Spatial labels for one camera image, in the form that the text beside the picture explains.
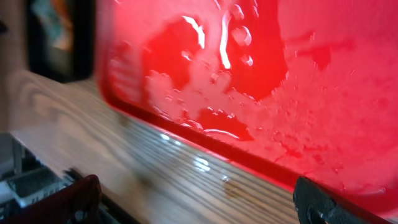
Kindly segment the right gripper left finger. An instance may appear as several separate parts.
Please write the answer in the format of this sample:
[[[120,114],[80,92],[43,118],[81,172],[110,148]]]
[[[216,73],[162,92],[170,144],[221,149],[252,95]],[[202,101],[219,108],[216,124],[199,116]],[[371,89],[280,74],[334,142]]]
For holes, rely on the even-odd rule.
[[[76,223],[75,214],[79,211],[86,214],[82,223],[98,223],[100,201],[100,182],[91,174],[7,218],[6,224]]]

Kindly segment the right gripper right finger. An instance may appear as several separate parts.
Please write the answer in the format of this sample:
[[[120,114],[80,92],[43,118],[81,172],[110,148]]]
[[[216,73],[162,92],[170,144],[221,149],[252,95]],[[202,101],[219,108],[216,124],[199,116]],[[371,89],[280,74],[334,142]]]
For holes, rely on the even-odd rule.
[[[388,223],[304,176],[296,181],[293,202],[301,224]]]

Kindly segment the orange green sponge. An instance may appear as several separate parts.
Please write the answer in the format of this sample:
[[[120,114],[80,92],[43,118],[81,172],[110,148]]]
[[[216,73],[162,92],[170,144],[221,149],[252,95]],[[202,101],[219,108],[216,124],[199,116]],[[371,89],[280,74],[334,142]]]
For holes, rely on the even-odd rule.
[[[52,47],[71,51],[73,48],[72,2],[67,0],[35,0],[31,9],[43,26]]]

